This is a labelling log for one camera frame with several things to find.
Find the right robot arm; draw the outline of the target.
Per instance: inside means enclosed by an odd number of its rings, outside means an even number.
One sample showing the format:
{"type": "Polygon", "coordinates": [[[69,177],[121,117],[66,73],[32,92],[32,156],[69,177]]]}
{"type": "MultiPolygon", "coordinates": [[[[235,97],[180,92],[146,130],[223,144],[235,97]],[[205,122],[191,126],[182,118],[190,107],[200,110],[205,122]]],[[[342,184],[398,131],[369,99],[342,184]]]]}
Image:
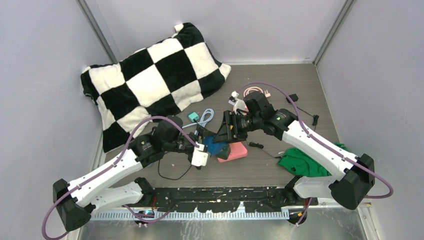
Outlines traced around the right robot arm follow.
{"type": "Polygon", "coordinates": [[[374,186],[374,160],[367,154],[356,156],[326,140],[289,110],[275,110],[265,95],[254,91],[244,98],[247,113],[226,110],[214,143],[243,142],[249,132],[265,134],[286,142],[307,154],[329,173],[325,177],[296,176],[287,185],[285,198],[299,205],[307,198],[332,198],[349,210],[355,210],[374,186]]]}

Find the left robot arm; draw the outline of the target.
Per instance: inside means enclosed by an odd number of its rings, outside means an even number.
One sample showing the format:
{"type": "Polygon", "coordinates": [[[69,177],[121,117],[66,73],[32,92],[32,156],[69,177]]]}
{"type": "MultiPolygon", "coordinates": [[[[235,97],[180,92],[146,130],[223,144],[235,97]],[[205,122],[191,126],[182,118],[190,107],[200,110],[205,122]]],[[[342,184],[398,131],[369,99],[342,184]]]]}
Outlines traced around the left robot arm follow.
{"type": "Polygon", "coordinates": [[[129,136],[122,152],[113,160],[75,180],[57,180],[52,185],[53,204],[67,232],[74,231],[101,212],[117,206],[136,204],[148,207],[153,202],[153,188],[142,177],[122,187],[119,180],[161,160],[165,153],[182,153],[192,166],[207,164],[210,154],[197,126],[198,134],[187,134],[177,116],[158,116],[151,132],[129,136]]]}

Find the dark green cube socket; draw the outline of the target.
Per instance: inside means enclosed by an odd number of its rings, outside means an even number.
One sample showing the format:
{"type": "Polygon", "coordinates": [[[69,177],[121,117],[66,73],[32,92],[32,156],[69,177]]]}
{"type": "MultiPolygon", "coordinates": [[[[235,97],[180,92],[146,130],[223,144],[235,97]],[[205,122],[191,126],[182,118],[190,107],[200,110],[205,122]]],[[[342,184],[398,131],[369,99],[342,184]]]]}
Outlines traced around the dark green cube socket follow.
{"type": "Polygon", "coordinates": [[[219,162],[225,162],[228,160],[229,156],[231,154],[231,147],[230,144],[226,144],[219,153],[217,153],[215,156],[217,157],[217,160],[219,162]]]}

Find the blue cube socket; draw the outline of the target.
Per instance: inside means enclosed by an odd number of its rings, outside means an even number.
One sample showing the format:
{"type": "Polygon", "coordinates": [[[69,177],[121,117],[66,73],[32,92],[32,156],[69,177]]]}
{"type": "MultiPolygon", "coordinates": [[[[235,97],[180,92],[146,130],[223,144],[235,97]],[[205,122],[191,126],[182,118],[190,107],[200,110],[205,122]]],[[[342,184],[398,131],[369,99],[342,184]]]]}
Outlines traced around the blue cube socket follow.
{"type": "Polygon", "coordinates": [[[207,152],[216,155],[227,145],[225,142],[213,143],[213,136],[207,136],[203,140],[203,144],[207,147],[207,152]]]}

